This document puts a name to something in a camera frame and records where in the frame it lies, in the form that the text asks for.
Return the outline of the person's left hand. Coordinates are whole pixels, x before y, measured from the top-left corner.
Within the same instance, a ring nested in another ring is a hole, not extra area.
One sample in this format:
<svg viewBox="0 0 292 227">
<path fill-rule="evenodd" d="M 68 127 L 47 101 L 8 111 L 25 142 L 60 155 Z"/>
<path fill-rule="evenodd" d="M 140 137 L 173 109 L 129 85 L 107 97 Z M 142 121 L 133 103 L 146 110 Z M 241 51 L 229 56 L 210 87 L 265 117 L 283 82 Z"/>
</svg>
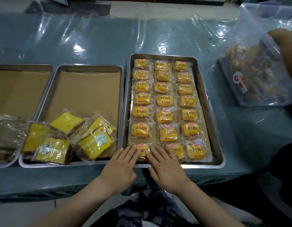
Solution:
<svg viewBox="0 0 292 227">
<path fill-rule="evenodd" d="M 124 159 L 120 163 L 109 164 L 108 161 L 100 176 L 97 177 L 104 191 L 110 196 L 125 191 L 136 179 L 136 174 L 133 171 L 135 164 L 127 163 L 127 152 L 130 147 L 124 148 L 122 153 Z"/>
</svg>

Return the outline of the person's right hand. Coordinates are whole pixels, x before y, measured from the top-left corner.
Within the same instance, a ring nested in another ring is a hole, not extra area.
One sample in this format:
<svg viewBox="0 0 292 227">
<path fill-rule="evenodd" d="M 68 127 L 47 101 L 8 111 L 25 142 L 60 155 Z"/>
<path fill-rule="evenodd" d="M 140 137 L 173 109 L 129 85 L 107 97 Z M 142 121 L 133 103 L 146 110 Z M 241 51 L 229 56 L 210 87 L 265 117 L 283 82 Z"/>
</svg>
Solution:
<svg viewBox="0 0 292 227">
<path fill-rule="evenodd" d="M 172 168 L 170 166 L 169 161 L 170 158 L 170 151 L 173 151 L 170 146 L 167 147 L 167 151 L 161 148 L 161 153 L 164 155 L 166 159 L 165 163 L 161 164 L 153 164 L 153 147 L 151 147 L 151 153 L 149 151 L 146 152 L 146 156 L 150 162 L 150 165 L 153 166 L 158 175 L 158 185 L 165 191 L 171 194 L 179 194 L 182 188 L 188 185 L 191 180 L 187 177 L 184 169 L 179 163 L 179 168 Z"/>
</svg>

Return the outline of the small yellow bread packet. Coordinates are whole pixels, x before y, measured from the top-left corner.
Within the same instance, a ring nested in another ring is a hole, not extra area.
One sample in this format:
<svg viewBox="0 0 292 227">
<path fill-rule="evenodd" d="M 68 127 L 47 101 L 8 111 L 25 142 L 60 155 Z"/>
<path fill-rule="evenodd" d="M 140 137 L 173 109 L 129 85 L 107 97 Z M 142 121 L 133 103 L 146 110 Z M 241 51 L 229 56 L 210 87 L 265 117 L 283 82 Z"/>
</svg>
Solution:
<svg viewBox="0 0 292 227">
<path fill-rule="evenodd" d="M 137 158 L 137 162 L 138 163 L 145 163 L 148 161 L 148 158 L 146 156 L 146 152 L 149 151 L 151 153 L 151 143 L 130 143 L 131 146 L 136 145 L 136 150 L 134 152 L 134 154 L 136 154 L 136 152 L 138 150 L 140 150 L 140 154 L 139 157 Z"/>
</svg>

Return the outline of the person's right forearm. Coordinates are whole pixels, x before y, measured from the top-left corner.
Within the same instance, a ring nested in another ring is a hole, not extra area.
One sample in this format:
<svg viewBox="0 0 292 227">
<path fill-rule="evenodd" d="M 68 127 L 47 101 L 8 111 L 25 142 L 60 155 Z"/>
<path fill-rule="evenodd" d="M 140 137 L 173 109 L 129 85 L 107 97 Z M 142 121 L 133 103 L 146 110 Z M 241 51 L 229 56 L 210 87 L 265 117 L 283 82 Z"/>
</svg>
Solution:
<svg viewBox="0 0 292 227">
<path fill-rule="evenodd" d="M 204 227 L 245 227 L 191 181 L 180 184 L 172 193 Z"/>
</svg>

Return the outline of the person's left forearm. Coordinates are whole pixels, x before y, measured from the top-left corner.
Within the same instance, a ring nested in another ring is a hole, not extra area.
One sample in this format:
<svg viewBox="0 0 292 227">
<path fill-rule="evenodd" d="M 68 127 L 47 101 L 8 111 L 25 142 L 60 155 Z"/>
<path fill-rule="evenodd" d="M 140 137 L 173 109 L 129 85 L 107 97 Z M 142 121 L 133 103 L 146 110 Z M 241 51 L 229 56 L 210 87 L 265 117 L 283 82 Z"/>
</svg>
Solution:
<svg viewBox="0 0 292 227">
<path fill-rule="evenodd" d="M 29 227 L 82 227 L 104 202 L 112 195 L 125 191 L 131 183 L 125 177 L 113 179 L 99 176 Z"/>
</svg>

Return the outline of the another person's forearm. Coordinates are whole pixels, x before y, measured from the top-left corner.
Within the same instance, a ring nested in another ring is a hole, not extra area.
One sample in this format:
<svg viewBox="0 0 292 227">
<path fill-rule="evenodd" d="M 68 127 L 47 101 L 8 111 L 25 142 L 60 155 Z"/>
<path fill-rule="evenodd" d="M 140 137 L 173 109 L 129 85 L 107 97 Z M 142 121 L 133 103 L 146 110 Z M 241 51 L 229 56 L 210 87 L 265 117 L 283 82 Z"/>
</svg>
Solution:
<svg viewBox="0 0 292 227">
<path fill-rule="evenodd" d="M 284 66 L 292 79 L 292 31 L 277 28 L 268 32 L 280 48 Z"/>
</svg>

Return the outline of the yellow cake slice packet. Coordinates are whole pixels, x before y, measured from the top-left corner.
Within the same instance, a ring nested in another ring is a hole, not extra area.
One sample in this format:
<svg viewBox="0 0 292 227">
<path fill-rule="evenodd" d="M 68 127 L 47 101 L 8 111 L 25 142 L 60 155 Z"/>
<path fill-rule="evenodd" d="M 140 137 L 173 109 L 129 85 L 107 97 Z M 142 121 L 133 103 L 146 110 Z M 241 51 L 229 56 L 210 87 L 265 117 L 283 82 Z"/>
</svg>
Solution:
<svg viewBox="0 0 292 227">
<path fill-rule="evenodd" d="M 72 152 L 71 143 L 65 138 L 45 137 L 31 161 L 67 165 Z"/>
<path fill-rule="evenodd" d="M 21 153 L 33 153 L 38 150 L 39 145 L 46 135 L 52 135 L 55 131 L 43 123 L 30 123 L 26 139 Z"/>
<path fill-rule="evenodd" d="M 92 118 L 86 122 L 84 127 L 84 132 L 82 137 L 90 135 L 94 130 L 103 126 L 109 134 L 113 133 L 117 128 L 111 122 L 109 122 L 104 116 L 102 116 L 98 111 L 95 112 Z"/>
<path fill-rule="evenodd" d="M 66 111 L 59 116 L 57 116 L 54 120 L 49 122 L 49 127 L 54 130 L 57 130 L 58 133 L 62 134 L 65 137 L 70 137 L 77 129 L 80 128 L 85 122 L 86 118 L 78 117 L 72 114 L 69 111 Z"/>
<path fill-rule="evenodd" d="M 82 127 L 70 136 L 69 140 L 75 148 L 76 155 L 88 164 L 95 161 L 106 149 L 110 148 L 116 141 L 114 132 L 107 126 L 100 125 L 91 130 Z"/>
</svg>

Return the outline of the person's dark plaid trousers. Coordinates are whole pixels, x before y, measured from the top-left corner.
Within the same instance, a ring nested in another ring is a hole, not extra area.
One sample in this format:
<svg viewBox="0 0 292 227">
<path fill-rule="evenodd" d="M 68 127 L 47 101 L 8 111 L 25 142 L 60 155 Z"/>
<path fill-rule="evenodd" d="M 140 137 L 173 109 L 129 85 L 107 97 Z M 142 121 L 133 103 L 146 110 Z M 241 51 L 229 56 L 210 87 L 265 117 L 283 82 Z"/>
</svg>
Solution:
<svg viewBox="0 0 292 227">
<path fill-rule="evenodd" d="M 155 187 L 148 196 L 142 188 L 137 192 L 137 198 L 109 210 L 90 227 L 195 227 L 163 189 Z"/>
</svg>

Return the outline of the metal baking tray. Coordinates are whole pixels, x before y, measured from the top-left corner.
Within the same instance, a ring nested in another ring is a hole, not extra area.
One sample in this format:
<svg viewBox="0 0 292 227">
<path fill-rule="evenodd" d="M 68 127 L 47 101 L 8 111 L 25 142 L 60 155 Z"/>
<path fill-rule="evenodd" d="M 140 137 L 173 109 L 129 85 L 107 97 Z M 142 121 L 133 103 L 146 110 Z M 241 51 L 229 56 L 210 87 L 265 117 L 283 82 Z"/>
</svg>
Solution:
<svg viewBox="0 0 292 227">
<path fill-rule="evenodd" d="M 172 56 L 172 55 L 157 55 L 157 54 L 146 54 L 146 53 L 134 53 L 130 56 L 127 67 L 126 80 L 124 81 L 124 99 L 122 106 L 122 115 L 120 116 L 119 123 L 119 137 L 118 137 L 118 149 L 126 147 L 128 144 L 129 137 L 129 87 L 132 86 L 132 68 L 134 65 L 134 59 L 146 58 L 146 59 L 164 59 L 167 61 L 186 61 L 192 62 L 193 76 L 192 80 L 196 84 L 198 97 L 203 110 L 203 115 L 206 123 L 207 137 L 209 139 L 210 148 L 213 153 L 212 160 L 207 162 L 196 161 L 194 163 L 181 163 L 184 169 L 221 169 L 226 164 L 226 157 L 223 153 L 220 134 L 216 126 L 216 120 L 212 111 L 210 100 L 208 99 L 206 87 L 204 85 L 198 61 L 195 57 L 185 56 Z"/>
<path fill-rule="evenodd" d="M 51 122 L 64 110 L 91 118 L 98 111 L 117 126 L 124 99 L 124 68 L 117 65 L 65 64 L 54 69 L 34 122 Z"/>
<path fill-rule="evenodd" d="M 0 64 L 0 70 L 27 71 L 27 72 L 47 72 L 47 71 L 50 71 L 52 73 L 53 67 L 52 67 L 52 65 L 49 65 L 49 64 Z M 43 90 L 42 96 L 40 98 L 39 104 L 41 103 L 41 99 L 44 95 L 44 90 Z M 29 121 L 30 123 L 32 123 L 38 108 L 39 108 L 39 105 L 37 106 L 32 118 L 30 118 L 30 119 L 21 118 L 21 119 L 25 119 L 25 120 Z M 8 164 L 0 165 L 0 169 L 10 167 L 18 160 L 18 158 L 20 156 L 21 148 L 23 146 L 25 139 L 26 139 L 26 137 L 21 141 L 20 145 L 16 149 L 15 159 L 12 160 Z"/>
</svg>

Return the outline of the brown cake slice packet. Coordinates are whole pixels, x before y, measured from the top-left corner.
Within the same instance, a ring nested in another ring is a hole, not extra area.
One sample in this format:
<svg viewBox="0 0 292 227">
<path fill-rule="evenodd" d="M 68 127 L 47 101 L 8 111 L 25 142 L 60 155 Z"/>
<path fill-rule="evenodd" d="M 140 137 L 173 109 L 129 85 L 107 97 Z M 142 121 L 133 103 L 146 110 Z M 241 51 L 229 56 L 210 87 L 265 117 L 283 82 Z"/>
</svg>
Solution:
<svg viewBox="0 0 292 227">
<path fill-rule="evenodd" d="M 26 137 L 30 122 L 12 116 L 0 116 L 0 150 L 15 150 Z"/>
<path fill-rule="evenodd" d="M 8 164 L 16 157 L 15 148 L 3 148 L 0 147 L 0 165 Z"/>
</svg>

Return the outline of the clear plastic table cover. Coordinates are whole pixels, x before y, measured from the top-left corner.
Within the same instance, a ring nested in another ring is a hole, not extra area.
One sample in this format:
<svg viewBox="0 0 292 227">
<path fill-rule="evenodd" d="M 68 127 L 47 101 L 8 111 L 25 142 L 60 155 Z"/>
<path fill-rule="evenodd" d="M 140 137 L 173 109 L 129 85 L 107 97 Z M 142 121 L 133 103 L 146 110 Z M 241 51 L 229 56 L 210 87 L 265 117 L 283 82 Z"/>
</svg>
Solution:
<svg viewBox="0 0 292 227">
<path fill-rule="evenodd" d="M 221 183 L 267 167 L 278 150 L 292 142 L 292 118 L 285 108 L 240 107 L 217 65 L 234 24 L 233 20 L 0 13 L 0 64 L 126 67 L 133 53 L 197 58 L 226 165 L 185 172 L 199 185 Z"/>
</svg>

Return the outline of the pile of wrapped bread rolls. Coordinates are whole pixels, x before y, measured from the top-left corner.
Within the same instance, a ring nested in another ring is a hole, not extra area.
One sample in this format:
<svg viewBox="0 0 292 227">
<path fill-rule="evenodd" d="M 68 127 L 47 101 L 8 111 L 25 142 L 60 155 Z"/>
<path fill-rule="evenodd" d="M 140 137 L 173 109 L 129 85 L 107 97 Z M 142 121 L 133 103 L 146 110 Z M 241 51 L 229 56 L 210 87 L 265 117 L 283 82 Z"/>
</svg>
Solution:
<svg viewBox="0 0 292 227">
<path fill-rule="evenodd" d="M 288 88 L 272 71 L 272 54 L 263 45 L 236 44 L 225 53 L 230 83 L 243 107 L 280 106 L 289 101 Z"/>
</svg>

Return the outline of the clear plastic storage bin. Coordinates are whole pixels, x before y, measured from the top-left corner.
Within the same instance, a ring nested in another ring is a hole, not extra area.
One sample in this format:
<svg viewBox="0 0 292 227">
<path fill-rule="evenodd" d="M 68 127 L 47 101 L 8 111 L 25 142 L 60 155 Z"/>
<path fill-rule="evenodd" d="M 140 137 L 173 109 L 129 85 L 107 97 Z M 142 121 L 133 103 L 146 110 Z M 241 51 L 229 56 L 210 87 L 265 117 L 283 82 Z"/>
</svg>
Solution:
<svg viewBox="0 0 292 227">
<path fill-rule="evenodd" d="M 268 48 L 272 54 L 272 71 L 289 91 L 288 103 L 280 106 L 292 104 L 292 79 L 284 66 L 279 46 L 268 34 L 268 31 L 278 27 L 287 29 L 291 27 L 292 6 L 271 3 L 243 3 L 239 9 L 240 15 L 229 36 L 227 49 L 236 44 L 242 44 L 246 47 L 263 45 L 264 48 Z M 234 92 L 234 87 L 230 83 L 230 78 L 227 74 L 228 68 L 225 65 L 225 54 L 220 56 L 219 62 L 224 76 L 238 101 L 237 93 Z"/>
</svg>

